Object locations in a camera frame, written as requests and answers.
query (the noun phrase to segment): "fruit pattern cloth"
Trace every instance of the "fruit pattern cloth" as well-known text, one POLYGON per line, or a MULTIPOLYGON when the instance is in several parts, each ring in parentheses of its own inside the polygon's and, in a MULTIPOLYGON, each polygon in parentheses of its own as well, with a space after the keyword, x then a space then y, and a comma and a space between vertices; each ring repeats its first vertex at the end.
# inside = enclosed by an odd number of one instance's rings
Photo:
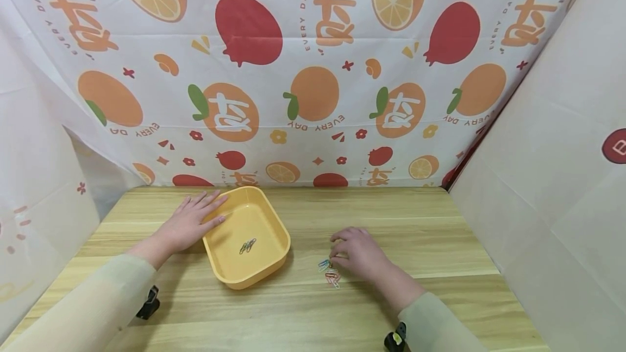
POLYGON ((145 183, 363 187, 445 184, 575 2, 12 1, 62 123, 145 183))

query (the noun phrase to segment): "tray rim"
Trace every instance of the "tray rim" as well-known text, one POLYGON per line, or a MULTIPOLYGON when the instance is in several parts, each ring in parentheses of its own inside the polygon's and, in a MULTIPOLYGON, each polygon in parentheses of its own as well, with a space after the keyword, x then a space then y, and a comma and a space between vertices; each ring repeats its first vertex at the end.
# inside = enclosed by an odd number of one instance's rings
POLYGON ((215 275, 215 277, 223 282, 224 284, 227 285, 236 285, 242 282, 245 282, 251 278, 254 278, 257 274, 260 274, 264 271, 266 271, 269 267, 272 267, 274 265, 277 264, 277 262, 280 262, 283 260, 283 258, 285 258, 287 256, 287 254, 289 253, 289 250, 291 249, 291 234, 289 234, 287 228, 285 228, 285 225, 283 224, 283 220, 280 219, 280 217, 278 216, 278 214, 276 213, 276 210, 273 208, 272 203, 270 203, 270 200, 267 198, 267 196, 265 195, 265 193, 263 192, 263 190, 261 190, 260 188, 256 187, 256 186, 240 186, 240 187, 236 187, 234 189, 231 189, 230 191, 227 192, 223 192, 222 194, 220 194, 217 198, 222 197, 227 195, 228 193, 232 193, 235 191, 239 191, 239 190, 253 190, 253 191, 259 191, 261 196, 263 197, 263 199, 265 200, 265 202, 267 203, 267 205, 269 205, 270 210, 272 211, 273 215, 276 217, 276 220, 278 221, 280 227, 283 229, 283 231, 285 232, 285 234, 287 234, 287 248, 285 248, 285 253, 279 258, 277 259, 277 261, 275 262, 271 262, 270 264, 268 264, 267 266, 259 269, 256 273, 253 273, 251 275, 249 275, 246 278, 243 279, 238 279, 238 280, 229 280, 224 278, 221 274, 219 274, 219 272, 217 272, 217 270, 215 269, 215 264, 214 264, 214 260, 213 260, 213 254, 211 252, 211 249, 209 248, 209 244, 206 241, 206 235, 202 237, 202 242, 204 243, 204 248, 206 250, 206 254, 207 257, 209 257, 209 262, 211 263, 211 269, 213 269, 213 274, 215 275))

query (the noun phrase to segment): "black clip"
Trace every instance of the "black clip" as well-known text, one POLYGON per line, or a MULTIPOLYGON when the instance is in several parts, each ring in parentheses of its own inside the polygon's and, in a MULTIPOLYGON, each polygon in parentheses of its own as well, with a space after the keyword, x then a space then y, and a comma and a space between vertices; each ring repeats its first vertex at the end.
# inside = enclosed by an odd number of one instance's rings
POLYGON ((384 341, 385 348, 389 352, 403 352, 406 347, 406 325, 400 322, 396 331, 387 335, 384 341))
POLYGON ((135 315, 137 318, 149 319, 152 314, 154 314, 155 311, 158 310, 158 308, 161 306, 161 302, 156 298, 157 295, 157 286, 152 286, 148 293, 148 299, 143 304, 143 307, 141 307, 141 310, 139 310, 139 312, 137 312, 137 314, 135 315))

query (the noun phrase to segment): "right hand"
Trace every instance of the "right hand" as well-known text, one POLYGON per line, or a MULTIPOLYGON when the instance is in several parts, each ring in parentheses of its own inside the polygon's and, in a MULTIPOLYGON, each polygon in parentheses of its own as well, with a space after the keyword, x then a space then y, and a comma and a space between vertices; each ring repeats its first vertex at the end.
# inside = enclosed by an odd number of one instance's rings
POLYGON ((376 282, 392 264, 366 229, 349 227, 333 234, 331 242, 341 240, 330 251, 330 262, 349 270, 365 281, 376 282))

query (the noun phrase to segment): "wooden table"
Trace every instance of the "wooden table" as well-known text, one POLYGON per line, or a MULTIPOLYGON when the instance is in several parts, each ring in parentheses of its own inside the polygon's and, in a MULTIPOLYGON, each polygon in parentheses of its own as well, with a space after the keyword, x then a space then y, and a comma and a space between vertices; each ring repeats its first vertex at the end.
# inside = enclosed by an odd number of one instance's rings
MULTIPOLYGON (((113 256, 163 223, 198 188, 125 194, 8 342, 113 256)), ((265 188, 292 237, 283 269, 247 290, 215 279, 202 243, 158 273, 160 309, 133 320, 114 351, 383 351, 397 319, 365 282, 326 283, 330 234, 357 225, 492 351, 549 351, 483 247, 440 188, 265 188)))

